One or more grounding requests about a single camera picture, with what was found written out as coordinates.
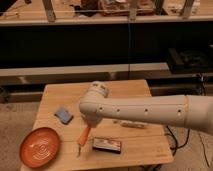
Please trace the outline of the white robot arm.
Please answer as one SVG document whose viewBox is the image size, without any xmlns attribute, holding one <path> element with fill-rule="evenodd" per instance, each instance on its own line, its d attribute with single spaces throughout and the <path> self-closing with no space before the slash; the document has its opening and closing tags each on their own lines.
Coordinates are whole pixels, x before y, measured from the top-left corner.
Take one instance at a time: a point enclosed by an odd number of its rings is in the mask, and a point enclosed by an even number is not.
<svg viewBox="0 0 213 171">
<path fill-rule="evenodd" d="M 213 96 L 171 95 L 110 98 L 103 82 L 95 81 L 79 102 L 87 123 L 103 118 L 183 127 L 213 135 Z"/>
</svg>

